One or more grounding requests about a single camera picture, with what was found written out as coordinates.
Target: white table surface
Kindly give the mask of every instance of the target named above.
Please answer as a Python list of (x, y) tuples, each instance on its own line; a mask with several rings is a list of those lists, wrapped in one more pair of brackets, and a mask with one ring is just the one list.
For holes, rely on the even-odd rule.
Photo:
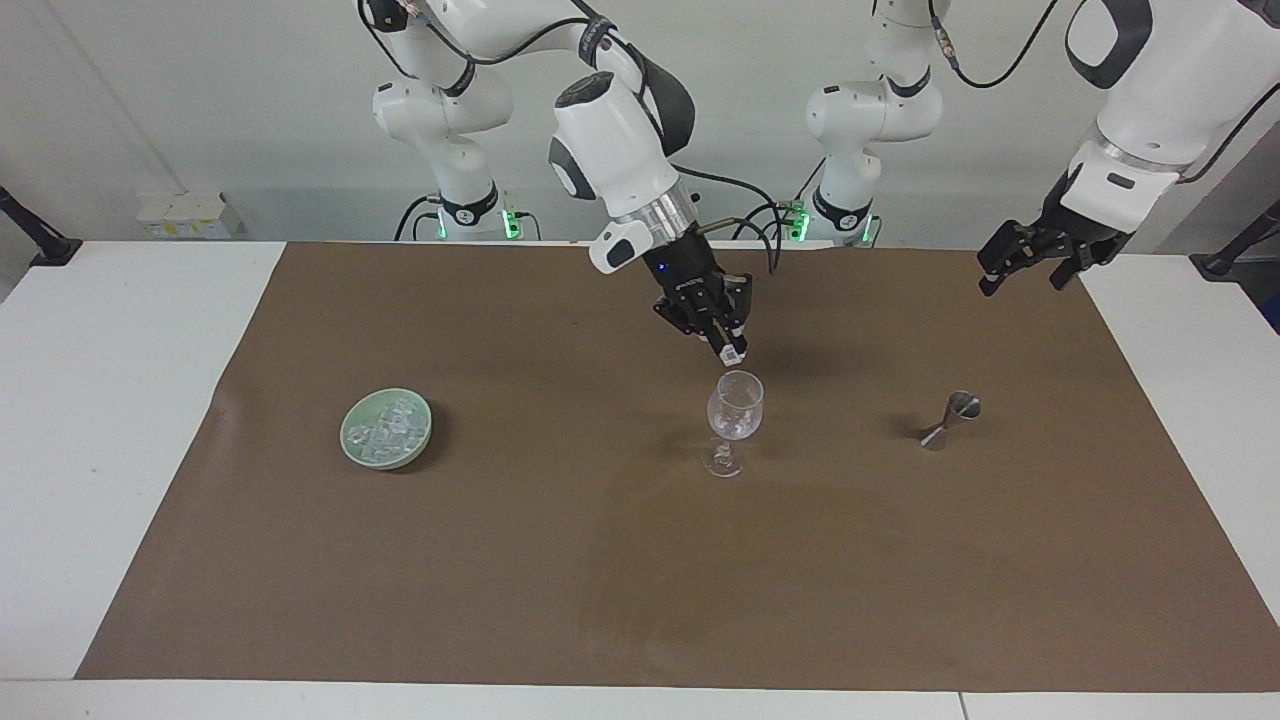
[[(67, 268), (31, 272), (0, 304), (0, 717), (1280, 717), (1280, 693), (961, 697), (69, 680), (282, 250), (90, 243)], [(1202, 282), (1181, 258), (1125, 256), (1084, 279), (1280, 616), (1280, 338), (1239, 288)]]

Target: bowl of ice cubes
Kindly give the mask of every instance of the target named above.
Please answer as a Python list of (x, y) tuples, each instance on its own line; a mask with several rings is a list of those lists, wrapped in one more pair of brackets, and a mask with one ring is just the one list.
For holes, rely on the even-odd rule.
[(340, 439), (342, 451), (357, 465), (372, 470), (403, 468), (431, 439), (431, 406), (411, 389), (380, 389), (347, 413)]

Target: wine glass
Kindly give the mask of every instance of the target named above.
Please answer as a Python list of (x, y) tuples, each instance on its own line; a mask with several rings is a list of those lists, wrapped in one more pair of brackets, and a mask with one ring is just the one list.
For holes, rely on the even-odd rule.
[(732, 478), (742, 471), (742, 451), (733, 441), (746, 439), (764, 419), (764, 384), (742, 370), (721, 375), (707, 402), (707, 420), (714, 437), (703, 448), (703, 465), (717, 478)]

